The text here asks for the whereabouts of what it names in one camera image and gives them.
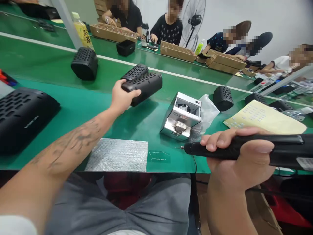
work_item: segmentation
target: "electric screwdriver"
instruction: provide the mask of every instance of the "electric screwdriver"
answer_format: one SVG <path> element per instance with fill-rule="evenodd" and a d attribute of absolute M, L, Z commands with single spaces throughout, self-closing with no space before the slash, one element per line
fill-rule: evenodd
<path fill-rule="evenodd" d="M 200 142 L 186 143 L 181 149 L 190 155 L 236 160 L 241 146 L 256 139 L 268 140 L 275 145 L 270 153 L 271 166 L 313 171 L 313 134 L 236 136 L 227 148 L 217 148 L 215 152 L 208 151 Z"/>

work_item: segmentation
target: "bubble wrap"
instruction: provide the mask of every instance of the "bubble wrap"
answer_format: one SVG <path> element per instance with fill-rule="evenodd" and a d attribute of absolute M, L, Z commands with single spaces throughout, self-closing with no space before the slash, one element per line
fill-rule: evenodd
<path fill-rule="evenodd" d="M 100 139 L 85 171 L 147 171 L 148 142 Z"/>

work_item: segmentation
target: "plastic bag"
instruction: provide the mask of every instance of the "plastic bag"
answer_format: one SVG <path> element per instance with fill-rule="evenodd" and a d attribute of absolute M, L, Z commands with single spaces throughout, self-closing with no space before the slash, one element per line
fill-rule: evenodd
<path fill-rule="evenodd" d="M 209 99 L 209 95 L 203 95 L 200 99 L 201 106 L 201 122 L 191 128 L 190 142 L 200 141 L 213 122 L 214 118 L 219 114 L 219 110 L 213 102 Z"/>

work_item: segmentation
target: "yellow paper sheet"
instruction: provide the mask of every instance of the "yellow paper sheet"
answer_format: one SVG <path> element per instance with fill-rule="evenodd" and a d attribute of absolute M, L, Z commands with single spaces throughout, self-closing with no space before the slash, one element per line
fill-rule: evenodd
<path fill-rule="evenodd" d="M 256 100 L 225 120 L 224 124 L 229 128 L 256 126 L 275 134 L 302 134 L 307 128 L 299 121 Z"/>
<path fill-rule="evenodd" d="M 238 76 L 238 77 L 242 77 L 242 75 L 240 73 L 238 73 L 238 72 L 235 75 Z"/>
<path fill-rule="evenodd" d="M 63 23 L 63 20 L 61 20 L 61 19 L 55 19 L 55 20 L 51 20 L 51 21 L 53 21 L 55 23 L 58 23 L 58 24 Z"/>

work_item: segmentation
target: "black shirt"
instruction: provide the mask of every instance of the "black shirt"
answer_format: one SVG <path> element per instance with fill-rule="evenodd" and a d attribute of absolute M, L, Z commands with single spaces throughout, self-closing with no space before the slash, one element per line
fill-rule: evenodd
<path fill-rule="evenodd" d="M 207 41 L 206 44 L 209 44 L 211 46 L 210 49 L 213 49 L 215 51 L 222 52 L 222 53 L 224 53 L 227 50 L 227 48 L 228 48 L 228 44 L 224 40 L 223 32 L 214 34 L 214 36 L 211 37 Z"/>
<path fill-rule="evenodd" d="M 112 15 L 115 18 L 120 18 L 121 26 L 130 29 L 133 32 L 137 32 L 137 28 L 141 27 L 142 17 L 139 8 L 129 1 L 128 17 L 119 9 L 118 6 L 112 6 L 110 9 Z"/>
<path fill-rule="evenodd" d="M 174 43 L 179 46 L 180 39 L 182 37 L 183 24 L 180 19 L 172 25 L 168 25 L 165 21 L 165 14 L 162 15 L 153 28 L 151 29 L 150 35 L 154 34 L 157 36 L 157 43 L 161 44 L 161 41 Z"/>

